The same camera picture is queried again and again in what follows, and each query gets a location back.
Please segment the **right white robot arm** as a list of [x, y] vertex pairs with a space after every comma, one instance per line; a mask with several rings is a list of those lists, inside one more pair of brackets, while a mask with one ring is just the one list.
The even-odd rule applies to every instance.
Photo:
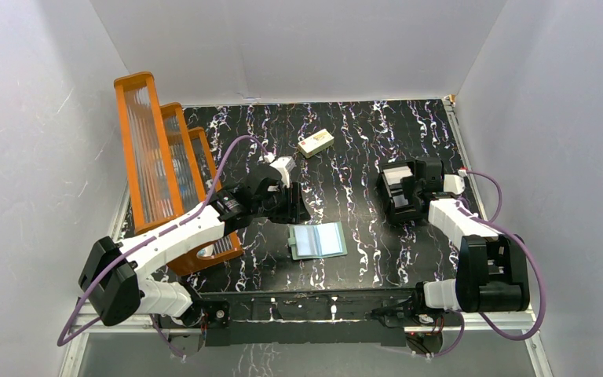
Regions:
[[416, 284], [411, 316], [421, 325], [432, 324], [442, 310], [490, 313], [528, 308], [527, 258], [520, 239], [496, 230], [462, 201], [472, 173], [461, 168], [448, 174], [440, 159], [418, 158], [389, 163], [379, 174], [391, 222], [424, 220], [459, 251], [455, 277]]

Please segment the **mint green card holder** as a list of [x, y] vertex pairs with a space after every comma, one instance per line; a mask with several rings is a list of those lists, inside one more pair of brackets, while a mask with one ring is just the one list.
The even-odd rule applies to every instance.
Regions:
[[293, 260], [333, 258], [347, 254], [341, 222], [290, 225], [287, 245]]

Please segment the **silver credit card in tray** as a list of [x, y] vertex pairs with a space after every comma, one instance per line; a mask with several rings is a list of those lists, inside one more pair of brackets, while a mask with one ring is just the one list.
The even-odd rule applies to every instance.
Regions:
[[383, 170], [384, 181], [388, 186], [399, 185], [404, 178], [413, 177], [414, 173], [408, 165], [389, 167]]

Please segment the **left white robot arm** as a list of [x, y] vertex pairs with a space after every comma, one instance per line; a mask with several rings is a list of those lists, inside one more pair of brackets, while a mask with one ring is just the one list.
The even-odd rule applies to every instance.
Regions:
[[106, 236], [92, 247], [79, 278], [102, 324], [121, 324], [134, 314], [174, 317], [185, 327], [205, 314], [199, 296], [177, 282], [150, 279], [158, 268], [179, 257], [198, 258], [200, 250], [244, 229], [255, 218], [276, 224], [310, 219], [301, 185], [291, 179], [294, 160], [279, 157], [259, 166], [246, 179], [208, 196], [186, 214], [118, 243]]

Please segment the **orange acrylic file rack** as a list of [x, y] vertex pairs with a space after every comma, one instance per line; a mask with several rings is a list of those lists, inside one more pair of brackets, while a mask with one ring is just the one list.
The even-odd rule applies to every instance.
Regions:
[[160, 104], [148, 71], [114, 81], [133, 231], [140, 235], [201, 204], [217, 168], [203, 128], [181, 104]]

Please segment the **black card tray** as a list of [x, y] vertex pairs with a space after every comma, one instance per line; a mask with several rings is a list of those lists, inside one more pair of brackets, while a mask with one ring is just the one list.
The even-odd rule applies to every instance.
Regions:
[[399, 225], [426, 219], [426, 161], [409, 159], [385, 163], [378, 172], [376, 192], [387, 222]]

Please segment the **small cream cardboard box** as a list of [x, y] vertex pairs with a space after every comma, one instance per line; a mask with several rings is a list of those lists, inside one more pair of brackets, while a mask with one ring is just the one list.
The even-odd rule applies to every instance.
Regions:
[[298, 151], [306, 158], [328, 149], [334, 144], [334, 136], [326, 129], [319, 130], [309, 137], [298, 142]]

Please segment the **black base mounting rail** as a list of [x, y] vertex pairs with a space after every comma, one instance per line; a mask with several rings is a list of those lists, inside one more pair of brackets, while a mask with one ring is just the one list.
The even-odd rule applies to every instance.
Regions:
[[461, 318], [424, 309], [412, 288], [213, 292], [196, 296], [180, 319], [155, 316], [168, 338], [198, 335], [199, 348], [255, 343], [374, 343], [421, 354], [443, 346]]

